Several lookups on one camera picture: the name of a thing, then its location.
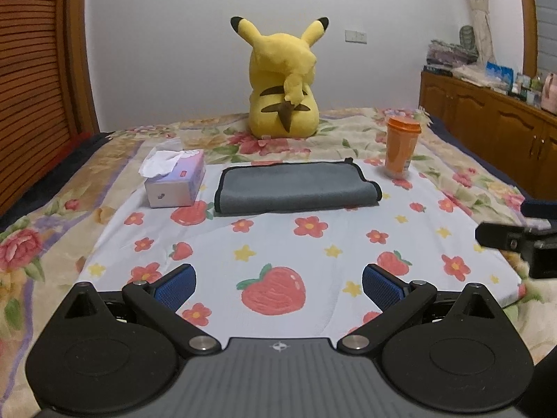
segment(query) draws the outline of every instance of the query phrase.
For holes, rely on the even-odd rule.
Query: cabinet handle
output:
[[[528,157],[532,157],[532,151],[534,150],[534,143],[536,142],[537,136],[534,135],[534,139],[532,140],[532,145],[530,146],[530,155]]]
[[[544,148],[545,140],[541,141],[540,150],[538,151],[538,160],[540,160],[541,150]]]

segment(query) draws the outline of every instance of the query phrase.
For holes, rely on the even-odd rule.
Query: pikachu plush toy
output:
[[[315,20],[300,38],[263,36],[241,17],[230,20],[253,51],[250,57],[250,130],[258,138],[307,138],[319,124],[310,85],[317,59],[310,47],[325,33],[329,19]]]

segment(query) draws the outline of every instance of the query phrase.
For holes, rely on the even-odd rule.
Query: folded gray cloth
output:
[[[222,171],[214,196],[221,215],[300,212],[373,206],[382,198],[351,158],[343,162],[277,163]]]

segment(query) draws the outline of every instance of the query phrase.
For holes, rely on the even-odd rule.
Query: white bedsheet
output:
[[[118,209],[79,281],[119,290],[154,281],[184,262],[197,288],[178,313],[215,336],[329,337],[336,343],[377,315],[361,274],[372,262],[406,282],[439,290],[485,284],[505,306],[519,276],[497,251],[474,240],[476,224],[410,167],[395,184],[356,161],[383,190],[378,206],[319,212],[214,216],[213,198],[226,165],[208,165],[196,205],[151,209],[143,188]]]

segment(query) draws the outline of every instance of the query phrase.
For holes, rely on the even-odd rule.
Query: tissue box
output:
[[[203,151],[179,159],[166,176],[145,181],[145,190],[151,207],[192,206],[205,176]]]

